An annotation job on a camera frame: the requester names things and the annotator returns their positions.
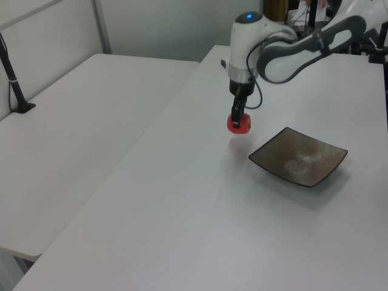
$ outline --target dark square plate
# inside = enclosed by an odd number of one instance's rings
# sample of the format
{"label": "dark square plate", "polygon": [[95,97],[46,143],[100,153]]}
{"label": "dark square plate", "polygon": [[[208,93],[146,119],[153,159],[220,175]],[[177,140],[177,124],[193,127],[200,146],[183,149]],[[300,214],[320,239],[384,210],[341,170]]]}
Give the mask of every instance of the dark square plate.
{"label": "dark square plate", "polygon": [[305,187],[314,187],[343,161],[347,150],[286,127],[249,156],[264,170]]}

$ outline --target black cable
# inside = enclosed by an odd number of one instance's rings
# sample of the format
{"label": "black cable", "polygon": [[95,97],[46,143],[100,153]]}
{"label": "black cable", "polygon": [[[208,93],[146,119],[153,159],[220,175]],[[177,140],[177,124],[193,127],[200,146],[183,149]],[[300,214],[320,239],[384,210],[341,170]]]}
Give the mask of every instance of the black cable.
{"label": "black cable", "polygon": [[[1,41],[1,45],[4,46],[5,52],[6,52],[7,56],[8,56],[7,44],[5,43],[5,40],[2,37],[1,32],[0,32],[0,41]],[[13,111],[12,111],[12,106],[11,106],[11,82],[10,81],[8,81],[8,106],[9,106],[9,109],[10,109],[10,111],[12,113]]]}
{"label": "black cable", "polygon": [[307,26],[307,15],[310,13],[310,6],[307,6],[307,12],[306,12],[306,18],[305,18],[305,20],[304,20],[304,34],[306,35],[306,33],[307,33],[307,28],[308,28],[308,26]]}
{"label": "black cable", "polygon": [[307,9],[309,9],[309,8],[310,8],[310,6],[307,6],[306,9],[305,9],[305,10],[303,11],[303,13],[301,14],[301,16],[299,16],[299,17],[295,20],[294,23],[296,23],[296,22],[299,20],[299,18],[302,17],[303,14],[305,14],[305,12],[307,11]]}
{"label": "black cable", "polygon": [[8,106],[10,107],[11,113],[13,112],[11,106],[11,82],[8,82]]}
{"label": "black cable", "polygon": [[253,53],[253,51],[254,51],[255,49],[257,49],[257,48],[258,48],[259,46],[261,46],[263,43],[265,43],[266,41],[268,41],[268,38],[269,38],[270,36],[272,36],[272,35],[274,35],[274,34],[276,34],[276,33],[279,33],[279,32],[273,32],[273,33],[267,35],[266,38],[265,38],[263,41],[259,42],[257,45],[255,45],[255,46],[253,47],[253,49],[251,49],[250,52],[249,52],[249,54],[247,55],[246,64],[247,64],[248,72],[249,72],[250,78],[251,78],[252,80],[254,80],[254,82],[255,82],[255,84],[256,84],[256,87],[257,87],[257,89],[259,90],[259,93],[260,93],[260,103],[259,103],[259,105],[255,106],[255,107],[248,107],[248,106],[245,106],[246,109],[252,109],[252,110],[257,109],[257,108],[259,108],[259,107],[261,106],[261,104],[263,103],[263,93],[262,93],[262,91],[261,91],[261,88],[260,88],[260,86],[259,86],[259,83],[257,83],[257,80],[256,80],[255,76],[253,75],[252,70],[251,70],[250,67],[249,67],[249,57],[250,57],[250,55]]}
{"label": "black cable", "polygon": [[1,32],[0,32],[0,40],[1,40],[2,44],[4,45],[5,52],[7,53],[7,56],[8,56],[8,48],[7,48],[7,44],[5,43],[5,40],[4,40],[4,38],[2,37]]}

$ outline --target red object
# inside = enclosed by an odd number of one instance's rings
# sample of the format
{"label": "red object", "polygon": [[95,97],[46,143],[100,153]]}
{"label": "red object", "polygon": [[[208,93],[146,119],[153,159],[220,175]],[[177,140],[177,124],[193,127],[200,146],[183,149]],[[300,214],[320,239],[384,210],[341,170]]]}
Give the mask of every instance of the red object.
{"label": "red object", "polygon": [[250,130],[250,116],[246,113],[244,113],[241,117],[240,120],[240,128],[236,129],[233,127],[233,122],[232,122],[232,115],[229,115],[228,117],[228,129],[236,133],[238,135],[243,135],[245,133],[248,133]]}

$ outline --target black cable clip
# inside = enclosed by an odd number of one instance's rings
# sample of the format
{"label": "black cable clip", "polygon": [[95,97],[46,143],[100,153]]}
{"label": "black cable clip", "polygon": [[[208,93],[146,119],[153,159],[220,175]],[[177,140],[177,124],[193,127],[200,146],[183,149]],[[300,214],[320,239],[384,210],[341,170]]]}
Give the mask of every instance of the black cable clip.
{"label": "black cable clip", "polygon": [[323,58],[332,54],[329,46],[327,45],[325,34],[320,29],[313,32],[312,36],[315,41],[316,47],[318,48],[318,50],[320,50]]}

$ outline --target white tabletop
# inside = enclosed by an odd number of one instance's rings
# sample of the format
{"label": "white tabletop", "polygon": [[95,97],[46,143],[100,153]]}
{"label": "white tabletop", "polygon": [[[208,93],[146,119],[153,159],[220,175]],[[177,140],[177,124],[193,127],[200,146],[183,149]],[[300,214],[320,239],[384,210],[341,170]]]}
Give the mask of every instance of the white tabletop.
{"label": "white tabletop", "polygon": [[95,55],[0,122],[0,251],[36,260],[198,63]]}
{"label": "white tabletop", "polygon": [[[260,81],[263,107],[235,136],[228,55],[208,54],[16,291],[386,289],[382,66],[333,55]],[[312,189],[248,160],[287,126],[349,154]]]}

